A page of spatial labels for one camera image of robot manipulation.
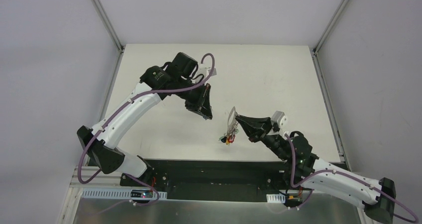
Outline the metal keyring with coloured keys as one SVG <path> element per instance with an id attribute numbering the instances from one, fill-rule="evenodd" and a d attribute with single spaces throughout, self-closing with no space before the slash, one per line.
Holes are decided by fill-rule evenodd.
<path id="1" fill-rule="evenodd" d="M 235 106 L 232 107 L 232 109 L 229 112 L 228 118 L 227 118 L 227 129 L 223 136 L 221 136 L 218 140 L 221 143 L 224 143 L 227 146 L 230 146 L 235 138 L 236 134 L 239 132 L 237 126 L 238 121 L 235 119 L 237 116 L 237 111 Z"/>

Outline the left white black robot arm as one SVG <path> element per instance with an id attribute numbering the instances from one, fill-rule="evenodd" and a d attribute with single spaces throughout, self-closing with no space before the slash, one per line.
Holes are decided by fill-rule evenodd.
<path id="1" fill-rule="evenodd" d="M 139 78 L 131 93 L 118 108 L 92 127 L 82 125 L 77 137 L 83 148 L 80 162 L 89 156 L 98 166 L 87 180 L 82 178 L 82 164 L 78 164 L 77 178 L 87 184 L 99 173 L 120 172 L 133 178 L 139 186 L 147 186 L 152 179 L 147 163 L 118 147 L 129 129 L 151 108 L 166 97 L 176 95 L 185 101 L 185 108 L 205 120 L 212 119 L 210 104 L 210 77 L 216 74 L 215 58 L 211 53 L 211 66 L 200 69 L 200 63 L 189 55 L 179 52 L 162 66 L 148 68 Z"/>

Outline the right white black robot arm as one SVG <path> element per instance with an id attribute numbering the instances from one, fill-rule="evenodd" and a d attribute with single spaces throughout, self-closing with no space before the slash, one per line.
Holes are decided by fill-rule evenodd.
<path id="1" fill-rule="evenodd" d="M 287 165 L 283 184 L 289 189 L 317 190 L 349 202 L 365 215 L 382 224 L 391 224 L 396 197 L 391 179 L 366 178 L 331 164 L 312 152 L 312 146 L 299 131 L 281 133 L 281 121 L 237 114 L 235 120 L 249 141 L 262 142 Z"/>

